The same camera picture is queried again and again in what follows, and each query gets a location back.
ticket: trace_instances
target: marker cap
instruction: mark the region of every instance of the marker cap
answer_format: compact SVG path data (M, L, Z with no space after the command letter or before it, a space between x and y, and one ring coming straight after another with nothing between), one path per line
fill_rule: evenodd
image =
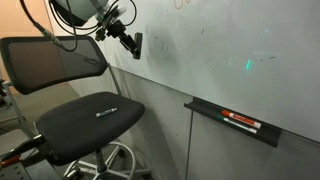
M221 115L217 115L216 116L218 119L223 120L225 117L221 116Z
M257 128L257 129L260 129L261 124L258 123L258 122L255 122L255 123L253 124L253 126L254 126L255 128Z
M257 134L257 130L255 130L255 129L250 128L249 131L254 133L254 134Z
M228 112L228 111L226 111L226 110L223 110L221 113L222 113L224 116L227 116L227 117L229 117L229 115L230 115L230 112Z

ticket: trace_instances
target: cable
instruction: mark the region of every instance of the cable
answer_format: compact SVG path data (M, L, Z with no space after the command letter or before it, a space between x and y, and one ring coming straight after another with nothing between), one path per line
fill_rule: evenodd
M57 22L57 24L59 25L59 27L60 27L61 29L63 29L65 32L67 32L67 33L69 33L69 34L71 34L71 35L75 35L74 33L70 32L70 31L68 31L66 28L64 28L64 27L61 25L61 23L58 21L58 19L57 19L57 17L56 17L56 13L54 13L52 4L50 4L49 7L50 7L50 10L51 10L51 13L52 13L53 18L54 18L54 20ZM97 27L96 27L93 31L91 31L91 32L89 32L89 33L86 33L86 34L78 34L78 36L87 36L87 35L89 35L89 34L94 33L98 28L99 28L99 26L97 25Z
M110 11L113 10L113 9L112 9L113 6L114 6L118 1L119 1L119 0L116 0L116 1L114 1L114 2L112 3L112 5L111 5L110 8L108 9L107 13L104 15L103 21L106 20L107 17L111 14ZM136 4L133 2L133 0L130 0L130 1L131 1L132 5L133 5L133 7L134 7L134 17L133 17L133 20L132 20L130 23L125 24L124 26L130 26L131 24L134 23L134 21L135 21L136 18L137 18L137 13L138 13L138 11L137 11L137 6L136 6Z
M24 0L20 0L20 4L22 6L22 9L24 11L24 13L27 15L28 19L32 22L32 24L36 24L37 22L32 18L32 16L30 15L27 7L26 7L26 4L24 3Z
M110 11L110 14L113 14L113 12L117 10L117 8L118 8L118 6L114 7L114 8ZM109 26L109 23L111 22L111 20L112 20L112 17L110 17L110 18L108 19L108 22L107 22L106 27Z
M74 32L74 40L75 40L75 45L72 49L67 49L61 42L60 40L54 36L50 31L48 31L47 29L45 29L43 26L41 26L38 22L36 22L32 16L30 15L28 8L25 5L24 0L20 0L20 4L22 6L22 9L24 11L24 13L27 15L28 19L32 22L32 24L42 33L42 35L46 38L48 38L52 43L54 43L56 46L60 47L61 49L64 49L65 51L68 52L73 52L77 49L78 47L78 39L77 39L77 34L76 34L76 29L74 26L74 22L73 22L73 18L72 18L72 10L70 7L70 3L69 0L66 0L67 5L68 5L68 9L69 9L69 15L70 15L70 20L71 20L71 24L73 27L73 32Z
M135 21L136 18L137 18L137 13L138 13L138 11L137 11L137 6L136 6L136 4L133 2L133 0L130 0L130 1L131 1L132 5L133 5L133 7L134 7L134 17L133 17L133 20L132 20L130 23L125 24L124 26L130 26L131 24L134 23L134 21Z
M75 28L74 21L73 21L73 18L72 18L72 10L71 10L71 7L70 7L69 0L66 0L66 2L67 2L67 5L68 5L70 21L71 21L71 25L72 25L72 28L73 28L75 44L74 44L74 46L73 46L73 48L72 48L71 50L70 50L70 49L67 49L67 48L64 48L64 50L66 50L66 51L68 51L68 52L73 52L73 51L75 51L75 50L77 49L77 47L78 47L78 39L77 39L76 28Z

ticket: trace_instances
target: gray wall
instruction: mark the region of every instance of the gray wall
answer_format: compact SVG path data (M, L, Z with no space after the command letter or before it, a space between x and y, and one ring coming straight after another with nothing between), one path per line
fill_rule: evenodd
M115 70L125 96L146 106L143 118L121 136L142 163L162 180L185 179L192 97ZM109 72L70 83L80 95L115 91ZM278 148L193 114L188 180L320 179L320 147L283 133Z

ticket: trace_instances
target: whiteboard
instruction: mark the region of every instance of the whiteboard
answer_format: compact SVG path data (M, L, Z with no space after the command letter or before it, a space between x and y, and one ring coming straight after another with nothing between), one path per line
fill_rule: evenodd
M320 141L319 0L135 2L141 60L109 38L113 66Z

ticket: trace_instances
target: black mesh chair back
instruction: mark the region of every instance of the black mesh chair back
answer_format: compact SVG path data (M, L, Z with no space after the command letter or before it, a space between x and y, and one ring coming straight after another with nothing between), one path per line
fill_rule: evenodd
M58 38L66 47L73 47L73 36ZM22 94L65 81L100 76L108 67L98 45L89 36L78 37L74 52L62 50L44 37L3 38L0 50L13 85Z

